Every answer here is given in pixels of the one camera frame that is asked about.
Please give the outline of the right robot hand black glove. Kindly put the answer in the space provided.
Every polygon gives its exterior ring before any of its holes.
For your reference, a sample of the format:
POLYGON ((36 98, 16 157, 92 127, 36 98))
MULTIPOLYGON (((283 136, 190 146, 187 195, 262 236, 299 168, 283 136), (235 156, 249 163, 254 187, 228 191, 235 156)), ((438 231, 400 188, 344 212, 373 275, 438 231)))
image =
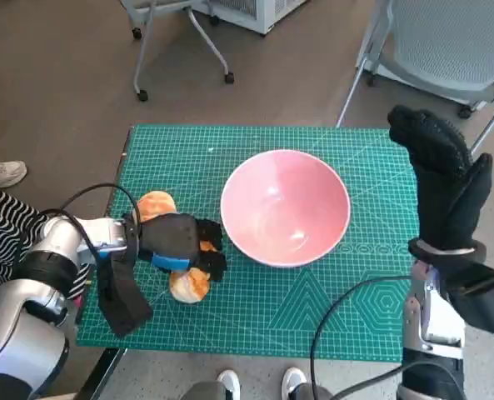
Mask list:
POLYGON ((439 251, 473 248, 492 189, 492 155, 474 159, 461 131, 428 110, 396 105, 387 121, 416 176, 419 238, 439 251))

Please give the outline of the left robot hand blue tape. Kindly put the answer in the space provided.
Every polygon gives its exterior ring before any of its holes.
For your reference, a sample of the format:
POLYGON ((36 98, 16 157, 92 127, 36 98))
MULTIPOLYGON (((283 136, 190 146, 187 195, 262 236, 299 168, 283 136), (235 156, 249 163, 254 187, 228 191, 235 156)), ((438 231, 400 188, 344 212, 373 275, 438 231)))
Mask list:
POLYGON ((188 213, 166 213, 142 224, 138 258, 166 273, 196 268, 220 282, 227 270, 222 227, 188 213))

